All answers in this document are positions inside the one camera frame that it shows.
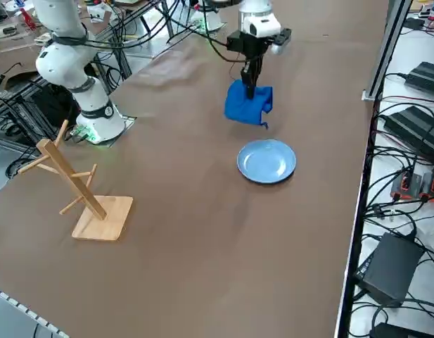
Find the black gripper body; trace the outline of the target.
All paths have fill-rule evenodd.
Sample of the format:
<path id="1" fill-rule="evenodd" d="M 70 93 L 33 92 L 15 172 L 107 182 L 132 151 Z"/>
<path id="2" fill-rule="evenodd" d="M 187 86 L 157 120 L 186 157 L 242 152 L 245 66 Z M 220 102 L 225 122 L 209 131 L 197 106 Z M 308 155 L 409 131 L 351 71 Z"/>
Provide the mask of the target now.
<path id="1" fill-rule="evenodd" d="M 236 30 L 226 38 L 226 50 L 243 55 L 243 63 L 247 63 L 262 58 L 272 43 L 273 37 L 256 37 Z"/>

